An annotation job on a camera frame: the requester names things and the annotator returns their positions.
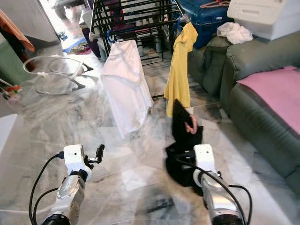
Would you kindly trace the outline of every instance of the black cloth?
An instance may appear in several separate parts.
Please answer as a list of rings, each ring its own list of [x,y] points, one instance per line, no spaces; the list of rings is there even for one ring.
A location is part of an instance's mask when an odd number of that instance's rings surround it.
[[[192,150],[193,147],[202,142],[203,126],[198,126],[197,133],[187,133],[185,122],[193,127],[193,121],[188,111],[182,106],[182,104],[176,99],[173,106],[173,120],[172,120],[172,135],[181,147],[178,151]]]
[[[176,155],[185,153],[185,151],[193,151],[194,146],[202,143],[203,126],[198,126],[197,133],[187,133],[185,122],[190,127],[193,127],[193,121],[188,111],[176,99],[173,106],[173,120],[172,120],[172,135],[175,143],[166,147],[167,158],[165,159],[165,166],[168,174],[177,183],[184,187],[193,185],[194,168],[189,168],[182,163],[176,161]],[[189,163],[195,164],[195,159],[189,159]]]

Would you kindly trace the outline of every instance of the pink cloth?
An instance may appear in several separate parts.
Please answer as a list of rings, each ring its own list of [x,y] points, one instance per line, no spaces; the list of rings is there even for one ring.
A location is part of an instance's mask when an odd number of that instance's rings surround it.
[[[92,52],[92,49],[88,47],[87,49],[84,50],[84,52],[79,53],[79,55],[88,55]]]
[[[255,91],[300,135],[300,73],[295,67],[257,73],[238,81]]]

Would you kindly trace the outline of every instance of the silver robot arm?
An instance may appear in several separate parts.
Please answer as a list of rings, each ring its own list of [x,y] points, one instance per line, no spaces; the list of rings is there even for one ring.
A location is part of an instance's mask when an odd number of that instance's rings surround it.
[[[219,182],[228,187],[215,169],[215,160],[209,144],[194,146],[196,166],[209,171]],[[208,175],[195,170],[193,173],[195,184],[203,195],[206,208],[209,211],[213,225],[242,225],[242,217],[236,202],[229,193]]]
[[[91,163],[100,163],[104,145],[100,145],[95,158],[84,155],[80,144],[68,145],[64,148],[64,159],[68,176],[58,188],[56,202],[42,225],[76,225],[79,210],[84,199],[85,182],[91,178]]]

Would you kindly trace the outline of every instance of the black cable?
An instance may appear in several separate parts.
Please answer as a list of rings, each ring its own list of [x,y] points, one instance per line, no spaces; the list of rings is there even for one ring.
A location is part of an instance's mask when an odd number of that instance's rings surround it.
[[[198,167],[198,166],[195,166],[194,164],[191,164],[191,163],[188,163],[186,161],[182,161],[180,159],[176,159],[178,162],[182,163],[182,164],[186,164],[186,165],[189,165],[197,170],[200,170],[201,172],[203,172],[204,174],[206,174],[207,176],[209,176],[210,178],[212,178],[214,181],[216,181],[218,184],[220,184],[222,186],[222,188],[225,189],[225,191],[228,192],[228,194],[233,198],[233,200],[235,201],[235,203],[237,204],[238,206],[238,209],[242,215],[242,220],[243,220],[243,224],[244,225],[247,225],[247,221],[246,221],[246,218],[245,218],[245,214],[244,214],[244,211],[239,203],[239,201],[236,199],[236,197],[234,196],[234,194],[228,189],[228,187],[226,187],[226,185],[224,185],[222,182],[220,182],[217,178],[215,178],[213,175],[211,175],[210,173],[208,173],[207,171],[205,171],[204,169]]]
[[[229,185],[230,188],[240,188],[240,189],[243,189],[244,191],[246,191],[246,193],[248,194],[248,197],[249,197],[249,204],[250,204],[250,207],[249,207],[249,215],[248,215],[248,225],[250,224],[250,221],[251,221],[251,217],[252,217],[252,197],[251,197],[251,194],[250,192],[248,191],[247,188],[241,186],[241,185]]]
[[[52,159],[54,158],[58,158],[60,157],[60,154],[56,154],[55,156],[52,156],[44,165],[44,167],[42,168],[41,172],[39,173],[36,181],[34,182],[34,185],[32,187],[32,190],[31,190],[31,194],[30,194],[30,200],[29,200],[29,219],[31,221],[31,224],[33,225],[37,225],[37,222],[33,219],[33,216],[32,216],[32,199],[33,199],[33,194],[34,194],[34,190],[36,189],[36,186],[38,184],[38,180],[41,178],[46,166],[51,162]]]
[[[33,208],[33,220],[34,220],[35,222],[37,221],[36,214],[37,214],[38,204],[39,204],[40,200],[41,200],[46,194],[48,194],[48,193],[50,193],[50,192],[52,192],[52,191],[56,191],[57,189],[58,189],[58,187],[57,187],[57,188],[53,188],[53,189],[51,189],[51,190],[48,190],[48,191],[46,191],[45,193],[43,193],[43,194],[37,199],[37,202],[36,202],[36,204],[34,205],[34,208]]]

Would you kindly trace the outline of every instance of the yellow cloth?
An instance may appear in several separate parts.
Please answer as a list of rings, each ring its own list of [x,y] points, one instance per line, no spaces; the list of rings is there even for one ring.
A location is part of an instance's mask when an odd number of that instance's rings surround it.
[[[175,40],[169,78],[165,87],[165,98],[168,99],[166,109],[168,117],[172,117],[175,99],[178,99],[184,107],[191,107],[188,85],[188,52],[193,50],[197,36],[197,31],[189,22]]]

